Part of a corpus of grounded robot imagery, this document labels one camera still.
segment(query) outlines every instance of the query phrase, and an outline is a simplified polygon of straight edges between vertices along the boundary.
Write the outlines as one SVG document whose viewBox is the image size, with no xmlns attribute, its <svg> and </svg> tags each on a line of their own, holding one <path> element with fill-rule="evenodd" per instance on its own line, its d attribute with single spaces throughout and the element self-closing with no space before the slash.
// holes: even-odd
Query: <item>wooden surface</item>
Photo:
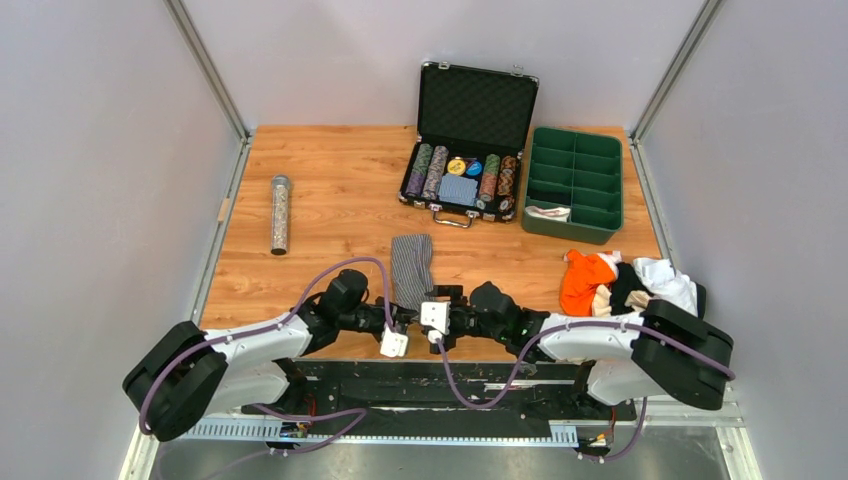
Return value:
<svg viewBox="0 0 848 480">
<path fill-rule="evenodd" d="M 621 128 L 577 128 L 613 135 Z M 570 248 L 583 253 L 621 250 L 625 257 L 659 256 L 630 151 L 624 149 L 624 227 L 599 247 L 533 235 L 511 224 L 476 220 L 470 229 L 437 225 L 430 211 L 401 205 L 397 192 L 415 143 L 414 127 L 260 127 L 239 188 L 201 322 L 230 328 L 267 320 L 293 306 L 306 285 L 327 267 L 355 256 L 374 256 L 390 268 L 391 239 L 428 233 L 436 284 L 462 284 L 466 295 L 486 280 L 518 305 L 561 311 L 558 293 Z M 271 178 L 288 175 L 290 253 L 270 253 Z M 374 264 L 353 265 L 368 276 L 371 296 L 382 295 Z M 328 276 L 314 291 L 324 290 Z M 342 332 L 312 354 L 319 358 L 383 358 L 373 337 Z M 462 338 L 451 359 L 514 361 L 493 340 Z M 410 328 L 407 358 L 438 360 L 426 338 Z"/>
</svg>

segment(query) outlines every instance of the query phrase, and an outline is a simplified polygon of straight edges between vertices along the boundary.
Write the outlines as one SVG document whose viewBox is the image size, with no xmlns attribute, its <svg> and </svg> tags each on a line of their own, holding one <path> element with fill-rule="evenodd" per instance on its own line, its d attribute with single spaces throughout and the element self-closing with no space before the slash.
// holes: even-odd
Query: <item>case lid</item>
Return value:
<svg viewBox="0 0 848 480">
<path fill-rule="evenodd" d="M 538 90 L 536 77 L 426 62 L 418 133 L 521 150 Z"/>
</svg>

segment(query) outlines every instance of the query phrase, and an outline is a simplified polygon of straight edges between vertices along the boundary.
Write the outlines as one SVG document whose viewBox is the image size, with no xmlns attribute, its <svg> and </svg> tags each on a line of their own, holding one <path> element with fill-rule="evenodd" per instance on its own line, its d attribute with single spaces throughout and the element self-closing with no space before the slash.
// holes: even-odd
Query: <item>sock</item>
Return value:
<svg viewBox="0 0 848 480">
<path fill-rule="evenodd" d="M 698 316 L 698 293 L 688 275 L 671 266 L 668 259 L 637 258 L 633 269 L 648 291 L 657 298 L 668 300 L 694 316 Z"/>
<path fill-rule="evenodd" d="M 609 306 L 610 291 L 606 285 L 598 285 L 595 298 L 592 300 L 593 317 L 609 317 L 612 308 Z"/>
<path fill-rule="evenodd" d="M 566 315 L 590 317 L 598 285 L 612 283 L 618 276 L 616 263 L 621 261 L 621 254 L 595 253 L 584 257 L 577 250 L 569 250 L 565 257 L 569 266 L 562 279 L 559 304 Z"/>
<path fill-rule="evenodd" d="M 633 269 L 633 265 L 629 263 L 618 264 L 618 279 L 613 282 L 610 289 L 610 306 L 612 307 L 612 315 L 624 315 L 633 311 L 630 305 L 627 305 L 627 298 L 630 292 L 635 290 L 647 291 L 648 289 L 642 285 L 639 276 Z"/>
<path fill-rule="evenodd" d="M 425 294 L 433 290 L 430 261 L 433 241 L 430 235 L 402 235 L 392 238 L 392 285 L 395 303 L 403 308 L 421 311 L 421 302 L 430 300 Z"/>
</svg>

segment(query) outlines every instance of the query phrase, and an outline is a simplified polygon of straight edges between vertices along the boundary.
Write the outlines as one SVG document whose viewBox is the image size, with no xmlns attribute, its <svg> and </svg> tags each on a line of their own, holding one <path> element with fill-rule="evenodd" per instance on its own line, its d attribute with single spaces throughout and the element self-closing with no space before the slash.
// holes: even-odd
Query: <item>white backdrop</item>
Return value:
<svg viewBox="0 0 848 480">
<path fill-rule="evenodd" d="M 0 6 L 0 477 L 112 480 L 238 142 L 161 1 Z"/>
<path fill-rule="evenodd" d="M 645 140 L 766 479 L 845 478 L 844 1 L 728 1 Z"/>
<path fill-rule="evenodd" d="M 188 0 L 245 121 L 414 124 L 424 60 L 541 79 L 534 123 L 638 120 L 702 0 Z"/>
</svg>

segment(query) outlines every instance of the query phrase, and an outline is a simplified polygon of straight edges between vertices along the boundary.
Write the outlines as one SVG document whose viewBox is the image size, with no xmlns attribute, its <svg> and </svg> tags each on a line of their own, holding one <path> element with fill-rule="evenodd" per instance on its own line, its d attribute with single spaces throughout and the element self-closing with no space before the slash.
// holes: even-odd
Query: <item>metal floor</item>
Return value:
<svg viewBox="0 0 848 480">
<path fill-rule="evenodd" d="M 632 431 L 627 426 L 616 429 L 614 451 L 627 443 Z M 630 455 L 604 465 L 577 460 L 573 451 L 560 448 L 337 444 L 302 456 L 262 456 L 211 477 L 267 447 L 242 441 L 178 440 L 166 449 L 151 480 L 730 479 L 716 431 L 709 427 L 648 427 Z"/>
</svg>

